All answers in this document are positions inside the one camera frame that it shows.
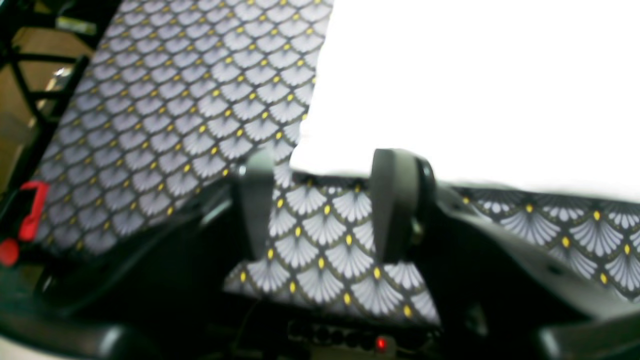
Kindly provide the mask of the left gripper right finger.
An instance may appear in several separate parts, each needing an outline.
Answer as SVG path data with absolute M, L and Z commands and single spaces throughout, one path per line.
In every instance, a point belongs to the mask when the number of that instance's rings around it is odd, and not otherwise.
M 375 257 L 396 264 L 423 243 L 435 206 L 436 181 L 430 162 L 400 148 L 378 148 L 371 168 Z

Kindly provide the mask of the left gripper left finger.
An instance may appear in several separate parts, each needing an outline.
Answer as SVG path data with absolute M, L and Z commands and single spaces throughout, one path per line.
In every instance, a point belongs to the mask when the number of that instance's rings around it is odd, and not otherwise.
M 256 262 L 266 251 L 275 187 L 272 151 L 258 149 L 237 168 L 237 200 L 246 235 L 245 258 Z

